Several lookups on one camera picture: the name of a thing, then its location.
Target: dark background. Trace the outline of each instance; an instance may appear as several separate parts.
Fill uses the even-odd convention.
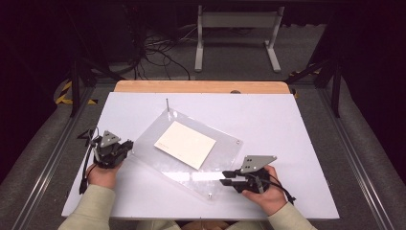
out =
[[[133,7],[136,15],[144,16],[148,26],[173,39],[180,36],[177,28],[196,21],[196,7],[167,6],[163,10],[156,6]],[[342,17],[340,24],[330,28],[332,35],[322,37],[313,60],[328,58],[337,49],[336,42],[346,44],[348,49],[340,59],[343,77],[403,181],[406,180],[406,173],[401,170],[406,163],[404,10],[404,5],[397,2],[373,3],[350,11],[328,6],[287,7],[282,21],[287,26],[318,25],[328,23],[333,12]],[[120,5],[62,8],[52,1],[0,3],[1,181],[56,109],[56,87],[67,78],[73,59],[84,56],[106,66],[109,62],[134,60],[142,53],[137,49],[140,42],[134,43],[127,31],[127,22]],[[137,23],[139,33],[146,24]],[[357,33],[345,40],[352,25],[356,25]]]

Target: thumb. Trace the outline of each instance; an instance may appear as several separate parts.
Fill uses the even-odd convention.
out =
[[[259,200],[260,200],[260,195],[259,194],[253,193],[253,192],[248,191],[248,190],[244,190],[244,191],[242,191],[242,195],[245,196],[247,199],[255,202],[255,203],[259,203]]]

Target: white tabletop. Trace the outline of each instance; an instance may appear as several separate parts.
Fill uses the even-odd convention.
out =
[[[338,219],[338,213],[295,99],[290,94],[110,93],[98,128],[136,141],[169,106],[243,141],[234,168],[245,155],[277,155],[272,163],[295,206],[308,219]],[[79,203],[81,168],[62,215]],[[265,219],[256,204],[224,187],[208,200],[134,158],[117,175],[111,217],[121,219]]]

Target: sleeve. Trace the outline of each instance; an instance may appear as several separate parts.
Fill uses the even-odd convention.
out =
[[[58,229],[110,229],[108,220],[115,197],[116,195],[111,189],[90,185],[83,194],[78,207]]]
[[[277,213],[268,217],[275,230],[315,230],[316,228],[302,216],[302,214],[289,202]]]

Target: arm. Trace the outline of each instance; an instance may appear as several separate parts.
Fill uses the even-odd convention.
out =
[[[264,167],[270,175],[278,178],[275,168]],[[242,194],[257,203],[263,212],[268,215],[268,220],[275,230],[313,230],[310,222],[289,202],[286,201],[283,191],[276,186],[270,186],[263,194],[255,194],[244,190]]]
[[[92,165],[87,170],[89,188],[83,194],[78,207],[63,221],[59,230],[65,229],[109,229],[108,220],[114,204],[115,169],[101,169]]]

